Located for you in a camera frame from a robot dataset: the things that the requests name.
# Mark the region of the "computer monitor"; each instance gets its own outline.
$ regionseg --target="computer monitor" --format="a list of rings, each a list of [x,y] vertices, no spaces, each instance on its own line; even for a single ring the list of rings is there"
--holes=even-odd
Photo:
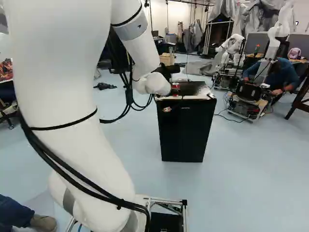
[[[268,41],[267,31],[250,32],[244,49],[245,54],[253,54],[258,44],[260,45],[259,53],[264,53]]]

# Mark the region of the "red object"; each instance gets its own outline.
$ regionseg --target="red object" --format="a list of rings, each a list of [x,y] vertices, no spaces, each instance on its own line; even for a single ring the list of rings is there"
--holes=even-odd
[[[178,97],[178,92],[180,90],[180,84],[178,82],[172,83],[172,92],[174,97]]]

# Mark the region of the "shoe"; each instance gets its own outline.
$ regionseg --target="shoe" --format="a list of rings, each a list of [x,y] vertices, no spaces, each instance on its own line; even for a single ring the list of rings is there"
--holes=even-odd
[[[42,232],[56,232],[57,221],[53,217],[35,214],[30,221],[30,227]]]

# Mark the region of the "blue jeans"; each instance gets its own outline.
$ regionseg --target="blue jeans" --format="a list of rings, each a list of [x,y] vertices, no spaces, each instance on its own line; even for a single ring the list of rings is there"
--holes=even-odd
[[[0,194],[0,232],[10,232],[12,226],[28,227],[34,211],[12,198]]]

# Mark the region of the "robot cart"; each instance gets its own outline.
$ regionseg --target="robot cart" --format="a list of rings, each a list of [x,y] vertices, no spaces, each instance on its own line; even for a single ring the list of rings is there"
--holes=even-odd
[[[151,214],[149,232],[188,232],[187,200],[172,201],[146,196],[143,197],[143,200]],[[152,210],[155,205],[160,206],[160,209],[166,209],[170,213],[153,212]],[[71,232],[76,223],[78,221],[74,217],[71,217],[65,232]]]

